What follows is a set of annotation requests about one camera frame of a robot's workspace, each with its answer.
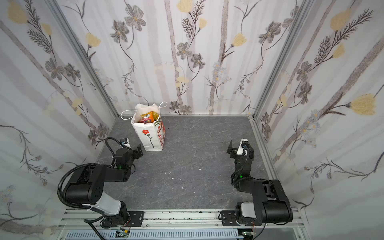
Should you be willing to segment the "white floral paper bag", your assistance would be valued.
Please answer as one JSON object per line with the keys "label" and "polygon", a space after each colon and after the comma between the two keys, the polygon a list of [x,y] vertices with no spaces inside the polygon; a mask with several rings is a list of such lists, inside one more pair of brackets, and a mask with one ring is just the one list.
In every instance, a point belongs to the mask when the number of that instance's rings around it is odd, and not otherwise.
{"label": "white floral paper bag", "polygon": [[[120,114],[120,118],[124,121],[130,120],[137,133],[141,143],[147,152],[162,151],[165,143],[166,128],[161,117],[161,108],[165,108],[167,102],[161,102],[160,105],[143,105],[137,104],[133,110],[125,110]],[[159,118],[150,124],[140,123],[141,115],[148,112],[159,113]]]}

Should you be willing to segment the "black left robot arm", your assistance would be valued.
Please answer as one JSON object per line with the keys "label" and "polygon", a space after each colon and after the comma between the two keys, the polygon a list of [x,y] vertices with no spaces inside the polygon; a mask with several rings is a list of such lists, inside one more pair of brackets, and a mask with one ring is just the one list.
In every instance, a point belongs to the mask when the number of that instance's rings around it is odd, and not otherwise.
{"label": "black left robot arm", "polygon": [[105,183],[124,183],[136,171],[134,161],[144,153],[141,145],[135,149],[129,140],[117,140],[112,137],[104,139],[106,147],[112,154],[109,165],[99,163],[82,164],[69,170],[59,181],[57,196],[67,207],[84,209],[100,214],[95,220],[84,220],[93,229],[94,223],[100,221],[104,229],[127,227],[131,214],[124,202],[116,200],[104,191]]}

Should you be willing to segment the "pink orange candy bag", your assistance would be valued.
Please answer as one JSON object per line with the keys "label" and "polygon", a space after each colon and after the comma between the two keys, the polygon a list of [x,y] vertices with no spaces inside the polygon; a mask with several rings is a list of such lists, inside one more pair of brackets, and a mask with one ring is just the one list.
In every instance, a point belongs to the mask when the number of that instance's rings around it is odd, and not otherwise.
{"label": "pink orange candy bag", "polygon": [[150,124],[154,123],[159,118],[159,113],[151,111],[141,115],[140,123]]}

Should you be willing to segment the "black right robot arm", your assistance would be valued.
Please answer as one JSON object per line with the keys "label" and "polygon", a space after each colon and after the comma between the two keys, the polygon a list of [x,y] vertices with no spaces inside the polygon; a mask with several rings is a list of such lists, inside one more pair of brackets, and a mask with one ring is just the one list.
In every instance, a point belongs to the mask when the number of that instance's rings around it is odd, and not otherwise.
{"label": "black right robot arm", "polygon": [[233,142],[230,142],[227,154],[235,164],[231,185],[238,192],[252,195],[252,201],[238,202],[233,212],[223,211],[223,225],[285,225],[292,222],[293,210],[281,182],[251,176],[255,150],[248,140],[242,139],[238,148],[234,148]]}

